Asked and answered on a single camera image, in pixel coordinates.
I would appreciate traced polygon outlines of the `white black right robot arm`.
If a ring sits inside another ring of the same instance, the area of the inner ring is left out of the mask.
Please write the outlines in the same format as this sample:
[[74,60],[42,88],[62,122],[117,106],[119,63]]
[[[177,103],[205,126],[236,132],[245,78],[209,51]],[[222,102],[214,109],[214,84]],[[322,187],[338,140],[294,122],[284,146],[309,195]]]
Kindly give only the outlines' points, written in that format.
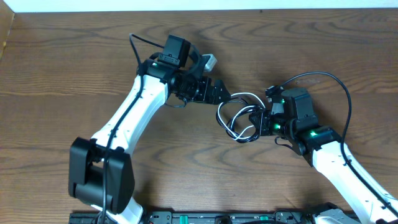
[[397,199],[355,159],[342,136],[319,124],[306,89],[272,86],[265,93],[272,108],[261,107],[249,117],[261,136],[287,140],[291,150],[334,185],[361,223],[397,221]]

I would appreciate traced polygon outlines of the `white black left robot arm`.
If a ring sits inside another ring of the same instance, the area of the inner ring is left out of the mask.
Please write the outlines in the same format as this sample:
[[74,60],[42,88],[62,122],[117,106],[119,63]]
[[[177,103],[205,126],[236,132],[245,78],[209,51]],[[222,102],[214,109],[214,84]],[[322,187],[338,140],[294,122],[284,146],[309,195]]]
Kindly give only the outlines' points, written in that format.
[[112,118],[90,139],[70,147],[68,193],[98,209],[92,223],[139,223],[144,209],[133,198],[131,157],[156,111],[171,94],[183,103],[218,105],[230,99],[221,80],[205,76],[217,60],[189,41],[170,35],[162,51],[139,60],[136,78]]

